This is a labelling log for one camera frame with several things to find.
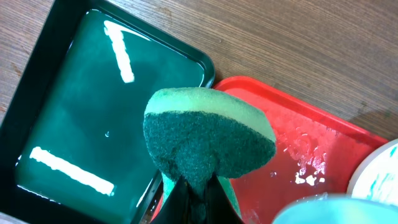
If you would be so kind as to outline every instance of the wood grain surface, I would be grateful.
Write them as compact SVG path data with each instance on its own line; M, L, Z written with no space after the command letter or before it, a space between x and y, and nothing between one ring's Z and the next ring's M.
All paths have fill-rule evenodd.
M395 0L113 0L247 75L387 139L398 138ZM0 0L0 120L51 0Z

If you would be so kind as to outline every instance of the water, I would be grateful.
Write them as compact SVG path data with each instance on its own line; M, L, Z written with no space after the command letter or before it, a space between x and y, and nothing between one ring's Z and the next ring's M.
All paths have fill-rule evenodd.
M40 110L17 184L107 223L129 223L156 168L142 132L161 88L200 86L196 62L88 12Z

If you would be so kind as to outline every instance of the dark green tray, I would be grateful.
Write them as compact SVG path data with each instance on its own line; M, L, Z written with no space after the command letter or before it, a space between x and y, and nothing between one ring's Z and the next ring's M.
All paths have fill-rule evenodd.
M106 1L56 0L0 127L0 212L138 223L161 181L148 99L214 76L203 52Z

